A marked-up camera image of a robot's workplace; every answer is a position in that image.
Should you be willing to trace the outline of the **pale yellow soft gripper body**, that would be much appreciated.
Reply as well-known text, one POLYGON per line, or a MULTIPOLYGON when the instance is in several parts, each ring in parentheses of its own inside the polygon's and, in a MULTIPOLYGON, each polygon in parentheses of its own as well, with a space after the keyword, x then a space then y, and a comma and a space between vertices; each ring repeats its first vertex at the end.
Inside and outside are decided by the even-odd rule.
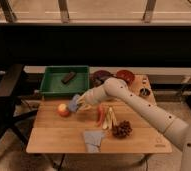
POLYGON ((85 95, 82 94, 77 100, 76 100, 76 104, 78 106, 78 109, 80 111, 86 111, 86 110, 90 110, 92 108, 92 106, 90 104, 88 104, 85 100, 85 95))

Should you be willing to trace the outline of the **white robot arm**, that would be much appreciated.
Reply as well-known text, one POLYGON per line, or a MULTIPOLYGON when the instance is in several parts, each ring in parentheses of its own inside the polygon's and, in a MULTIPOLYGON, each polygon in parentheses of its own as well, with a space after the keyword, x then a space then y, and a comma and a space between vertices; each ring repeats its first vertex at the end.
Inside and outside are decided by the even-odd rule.
POLYGON ((114 77, 84 92, 78 98, 77 103, 93 106, 110 98, 117 98, 126 103, 181 150, 180 171, 191 171, 191 124, 135 95, 129 90, 124 80, 114 77))

